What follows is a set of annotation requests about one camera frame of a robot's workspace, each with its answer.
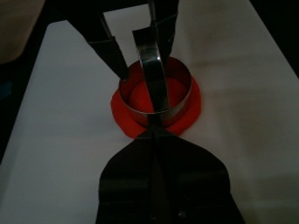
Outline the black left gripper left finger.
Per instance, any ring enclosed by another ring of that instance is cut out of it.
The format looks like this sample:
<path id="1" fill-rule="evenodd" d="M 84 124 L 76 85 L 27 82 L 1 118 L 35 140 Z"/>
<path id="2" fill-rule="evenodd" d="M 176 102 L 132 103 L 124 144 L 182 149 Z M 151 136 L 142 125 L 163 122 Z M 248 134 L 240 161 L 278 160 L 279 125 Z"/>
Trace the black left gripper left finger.
<path id="1" fill-rule="evenodd" d="M 99 178 L 96 224 L 151 224 L 152 146 L 147 129 L 108 160 Z"/>

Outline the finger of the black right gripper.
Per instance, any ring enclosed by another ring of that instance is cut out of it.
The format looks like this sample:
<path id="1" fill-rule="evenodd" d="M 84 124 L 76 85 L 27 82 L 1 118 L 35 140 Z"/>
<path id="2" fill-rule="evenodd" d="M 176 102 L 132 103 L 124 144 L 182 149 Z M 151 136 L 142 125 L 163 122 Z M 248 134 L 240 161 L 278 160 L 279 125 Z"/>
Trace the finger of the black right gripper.
<path id="1" fill-rule="evenodd" d="M 116 38 L 108 29 L 97 0 L 51 0 L 61 15 L 81 34 L 97 56 L 122 80 L 130 76 Z"/>
<path id="2" fill-rule="evenodd" d="M 163 63 L 167 64 L 174 47 L 179 0 L 147 0 L 147 2 L 159 53 Z"/>

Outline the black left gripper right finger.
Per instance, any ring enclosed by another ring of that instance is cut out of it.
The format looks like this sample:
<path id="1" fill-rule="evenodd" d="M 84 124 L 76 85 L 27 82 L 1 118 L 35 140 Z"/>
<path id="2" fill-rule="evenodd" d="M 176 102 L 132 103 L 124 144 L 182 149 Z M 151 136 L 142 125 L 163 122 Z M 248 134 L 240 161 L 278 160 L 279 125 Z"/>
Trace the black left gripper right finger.
<path id="1" fill-rule="evenodd" d="M 174 224 L 246 224 L 226 165 L 195 143 L 154 128 Z"/>

